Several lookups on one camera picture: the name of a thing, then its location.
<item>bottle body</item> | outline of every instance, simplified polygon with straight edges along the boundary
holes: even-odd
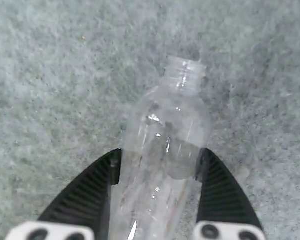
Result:
[[[170,83],[146,94],[130,116],[110,240],[171,240],[185,208],[211,122],[196,94]]]

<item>floor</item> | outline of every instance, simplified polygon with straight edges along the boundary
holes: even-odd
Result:
[[[209,148],[300,240],[300,0],[0,0],[0,240],[122,144],[167,55],[207,66]]]

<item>plastic bottle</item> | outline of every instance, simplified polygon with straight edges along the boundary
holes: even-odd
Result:
[[[171,240],[195,181],[211,119],[199,97],[205,67],[169,57],[162,84],[130,115],[109,240]]]

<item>carpet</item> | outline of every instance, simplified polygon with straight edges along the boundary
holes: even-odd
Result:
[[[0,0],[0,240],[121,146],[167,55],[207,66],[208,147],[268,238],[300,240],[300,0]]]

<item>bottle neck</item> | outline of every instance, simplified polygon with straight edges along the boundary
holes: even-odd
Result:
[[[197,95],[206,67],[197,61],[170,56],[164,73],[164,85],[180,94]]]

